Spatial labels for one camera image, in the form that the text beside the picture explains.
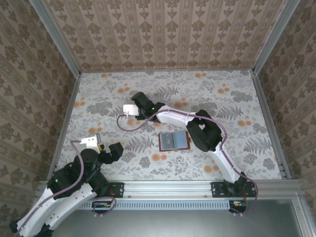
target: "floral tablecloth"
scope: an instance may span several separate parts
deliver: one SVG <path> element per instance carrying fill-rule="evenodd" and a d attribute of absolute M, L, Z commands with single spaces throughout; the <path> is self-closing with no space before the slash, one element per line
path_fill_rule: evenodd
<path fill-rule="evenodd" d="M 121 131 L 116 118 L 130 98 L 143 91 L 154 103 L 197 112 L 206 110 L 228 131 L 226 149 L 235 164 L 253 179 L 280 179 L 265 121 L 249 71 L 173 71 L 82 74 L 58 168 L 72 162 L 71 139 L 99 132 L 108 147 L 121 142 L 123 156 L 102 172 L 109 180 L 223 179 L 212 153 L 192 143 L 190 150 L 160 152 L 158 134 L 182 130 L 170 124 L 149 123 L 130 133 Z M 123 118 L 122 126 L 142 121 Z"/>

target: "floral wallpaper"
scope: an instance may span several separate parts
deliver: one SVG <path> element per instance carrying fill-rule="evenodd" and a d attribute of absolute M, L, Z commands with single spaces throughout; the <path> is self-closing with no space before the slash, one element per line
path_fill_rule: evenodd
<path fill-rule="evenodd" d="M 292 176 L 316 217 L 315 12 L 316 1 L 300 1 L 260 79 Z"/>
<path fill-rule="evenodd" d="M 45 180 L 74 77 L 27 0 L 0 1 L 0 236 Z"/>
<path fill-rule="evenodd" d="M 251 68 L 285 0 L 44 0 L 83 71 Z"/>
<path fill-rule="evenodd" d="M 119 161 L 102 166 L 109 180 L 223 179 L 211 152 L 202 152 L 193 143 L 190 150 L 159 151 L 159 133 L 183 128 L 150 123 L 131 133 L 117 127 L 123 104 L 133 103 L 131 97 L 140 90 L 154 103 L 188 112 L 206 110 L 226 127 L 226 148 L 247 176 L 281 178 L 250 71 L 82 74 L 57 168 L 74 159 L 70 140 L 99 132 L 106 148 L 116 142 L 124 147 Z M 132 129 L 142 121 L 129 117 L 120 123 Z"/>

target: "cable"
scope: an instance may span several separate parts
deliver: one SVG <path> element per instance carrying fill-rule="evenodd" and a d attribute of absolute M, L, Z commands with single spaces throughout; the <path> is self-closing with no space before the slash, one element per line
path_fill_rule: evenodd
<path fill-rule="evenodd" d="M 26 218 L 26 220 L 23 222 L 23 224 L 21 225 L 20 229 L 18 230 L 17 235 L 18 235 L 18 234 L 21 232 L 21 230 L 26 226 L 27 222 L 31 219 L 31 217 L 35 214 L 35 212 L 36 212 L 39 208 L 41 208 L 41 207 L 44 205 L 44 203 L 46 203 L 46 202 L 47 202 L 48 200 L 50 200 L 51 198 L 54 198 L 55 196 L 58 196 L 58 195 L 60 195 L 60 194 L 63 194 L 64 192 L 66 192 L 66 191 L 72 189 L 74 186 L 76 186 L 76 185 L 80 182 L 80 180 L 81 180 L 81 178 L 82 178 L 82 176 L 83 176 L 84 165 L 83 165 L 82 156 L 81 156 L 79 150 L 77 149 L 77 147 L 74 145 L 74 143 L 79 143 L 79 142 L 81 142 L 81 141 L 78 141 L 78 140 L 71 140 L 71 141 L 70 141 L 71 146 L 73 147 L 73 149 L 74 149 L 75 152 L 77 153 L 77 155 L 78 155 L 78 157 L 79 157 L 79 160 L 80 160 L 80 167 L 81 167 L 81 170 L 80 170 L 80 175 L 79 175 L 78 179 L 77 179 L 73 184 L 71 184 L 69 187 L 67 187 L 67 188 L 65 188 L 65 189 L 63 189 L 63 190 L 61 190 L 61 191 L 59 191 L 59 192 L 57 192 L 57 193 L 55 193 L 55 194 L 53 194 L 53 195 L 47 197 L 46 199 L 44 199 L 44 200 L 31 212 L 31 214 Z"/>
<path fill-rule="evenodd" d="M 142 128 L 143 126 L 145 126 L 154 116 L 156 116 L 157 114 L 163 113 L 163 112 L 174 112 L 174 113 L 177 113 L 177 114 L 180 114 L 180 115 L 184 115 L 184 116 L 188 116 L 188 117 L 194 117 L 194 118 L 198 118 L 198 119 L 205 119 L 205 120 L 208 120 L 208 121 L 211 121 L 211 122 L 216 123 L 218 126 L 220 126 L 220 127 L 222 128 L 222 130 L 224 131 L 225 137 L 224 137 L 224 139 L 223 139 L 223 141 L 222 141 L 222 143 L 221 143 L 221 145 L 220 145 L 220 149 L 221 149 L 221 151 L 222 151 L 224 157 L 226 158 L 227 162 L 231 165 L 232 169 L 233 169 L 239 176 L 241 176 L 241 177 L 243 177 L 243 178 L 249 180 L 251 183 L 253 183 L 253 185 L 255 186 L 255 189 L 256 189 L 255 200 L 254 200 L 253 204 L 251 205 L 251 207 L 250 207 L 248 210 L 246 210 L 246 211 L 243 212 L 243 213 L 240 213 L 240 212 L 238 212 L 237 210 L 235 210 L 234 208 L 231 208 L 231 209 L 232 209 L 233 211 L 239 213 L 240 215 L 244 215 L 244 214 L 248 213 L 248 212 L 255 206 L 255 204 L 256 204 L 256 202 L 257 202 L 259 189 L 258 189 L 258 186 L 257 186 L 257 184 L 256 184 L 255 181 L 253 181 L 253 180 L 250 179 L 249 177 L 247 177 L 247 176 L 241 174 L 238 170 L 236 170 L 236 168 L 234 167 L 234 165 L 232 164 L 232 162 L 229 160 L 227 154 L 226 154 L 225 151 L 223 150 L 223 145 L 224 145 L 224 143 L 225 143 L 226 140 L 227 140 L 228 134 L 227 134 L 226 128 L 225 128 L 220 122 L 218 122 L 218 121 L 216 121 L 216 120 L 214 120 L 214 119 L 212 119 L 212 118 L 209 118 L 209 117 L 204 117 L 204 116 L 199 116 L 199 115 L 194 115 L 194 114 L 188 114 L 188 113 L 181 112 L 181 111 L 177 111 L 177 110 L 173 110 L 173 109 L 168 109 L 168 110 L 166 109 L 166 110 L 159 110 L 159 111 L 157 111 L 156 113 L 154 113 L 153 115 L 151 115 L 151 116 L 150 116 L 144 123 L 142 123 L 139 127 L 134 128 L 134 129 L 131 129 L 131 130 L 125 129 L 125 128 L 121 127 L 120 124 L 119 124 L 119 118 L 125 117 L 126 115 L 120 115 L 120 116 L 118 116 L 118 118 L 117 118 L 117 125 L 118 125 L 118 127 L 119 127 L 121 130 L 123 130 L 123 131 L 126 131 L 126 132 L 134 132 L 134 131 L 136 131 L 136 130 Z"/>
<path fill-rule="evenodd" d="M 105 213 L 103 213 L 103 214 L 100 214 L 101 217 L 102 217 L 102 216 L 105 216 L 105 215 L 108 215 L 111 211 L 113 211 L 113 209 L 114 209 L 114 208 L 116 207 L 116 205 L 117 205 L 117 200 L 116 200 L 114 197 L 98 197 L 98 198 L 92 198 L 92 199 L 90 199 L 90 200 L 92 200 L 92 201 L 97 201 L 97 200 L 106 199 L 106 198 L 111 199 L 111 200 L 112 200 L 112 203 L 114 202 L 114 204 L 112 205 L 112 207 L 111 207 L 110 209 L 107 210 L 107 212 L 105 212 Z M 97 206 L 99 206 L 100 203 L 102 203 L 102 201 L 99 202 L 99 203 L 97 203 L 97 204 L 95 204 L 95 205 L 93 206 L 92 212 L 94 213 L 94 216 L 97 216 L 97 214 L 98 214 L 98 213 L 95 212 L 95 208 L 96 208 Z"/>

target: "small book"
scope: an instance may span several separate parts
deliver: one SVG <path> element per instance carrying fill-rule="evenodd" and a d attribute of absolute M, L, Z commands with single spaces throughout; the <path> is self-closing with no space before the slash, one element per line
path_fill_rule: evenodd
<path fill-rule="evenodd" d="M 158 138 L 161 152 L 190 149 L 189 133 L 186 131 L 160 133 Z"/>

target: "wall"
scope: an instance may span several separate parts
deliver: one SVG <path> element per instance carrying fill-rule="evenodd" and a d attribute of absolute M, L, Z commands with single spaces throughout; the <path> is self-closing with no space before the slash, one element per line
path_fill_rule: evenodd
<path fill-rule="evenodd" d="M 302 0 L 260 79 L 293 178 L 316 213 L 316 1 Z"/>
<path fill-rule="evenodd" d="M 48 169 L 74 77 L 27 0 L 0 1 L 0 236 Z"/>
<path fill-rule="evenodd" d="M 285 0 L 44 0 L 84 71 L 250 68 Z"/>

